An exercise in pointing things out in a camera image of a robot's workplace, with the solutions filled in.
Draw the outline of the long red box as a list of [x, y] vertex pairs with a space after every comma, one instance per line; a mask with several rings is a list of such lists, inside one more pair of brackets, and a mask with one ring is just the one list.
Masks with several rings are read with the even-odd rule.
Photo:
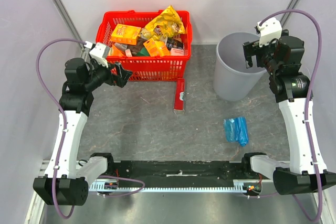
[[176, 81], [175, 99], [174, 99], [174, 113], [184, 113], [185, 107], [185, 79], [178, 78]]

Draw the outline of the blue trash bag roll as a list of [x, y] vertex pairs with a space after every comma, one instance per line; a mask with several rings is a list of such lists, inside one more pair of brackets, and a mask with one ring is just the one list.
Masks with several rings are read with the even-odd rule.
[[248, 128], [245, 117], [224, 120], [224, 132], [228, 142], [237, 142], [241, 147], [248, 144]]

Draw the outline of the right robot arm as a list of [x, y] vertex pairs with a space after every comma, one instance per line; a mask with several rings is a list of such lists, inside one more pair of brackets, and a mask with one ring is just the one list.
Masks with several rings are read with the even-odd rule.
[[300, 72], [304, 54], [304, 42], [293, 36], [281, 36], [266, 45], [258, 41], [243, 44], [248, 67], [252, 67], [252, 57], [257, 66], [265, 68], [269, 74], [269, 86], [285, 121], [290, 147], [290, 162], [285, 164], [269, 158], [264, 153], [245, 154], [240, 166], [241, 174], [248, 179], [258, 173], [274, 182], [281, 195], [316, 193], [317, 180], [322, 189], [335, 185], [335, 173], [329, 172], [321, 157], [314, 130], [312, 108], [306, 112], [310, 79]]

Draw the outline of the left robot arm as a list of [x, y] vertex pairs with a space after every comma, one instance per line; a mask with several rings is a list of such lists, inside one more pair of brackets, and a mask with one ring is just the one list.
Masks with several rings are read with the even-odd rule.
[[35, 178], [33, 189], [47, 205], [82, 206], [89, 186], [100, 175], [110, 178], [116, 171], [110, 153], [94, 153], [82, 168], [77, 168], [79, 142], [94, 100], [92, 93], [104, 83], [124, 87], [132, 71], [123, 69], [119, 62], [101, 66], [73, 58], [65, 63], [65, 76], [57, 101], [60, 115], [54, 151], [43, 177]]

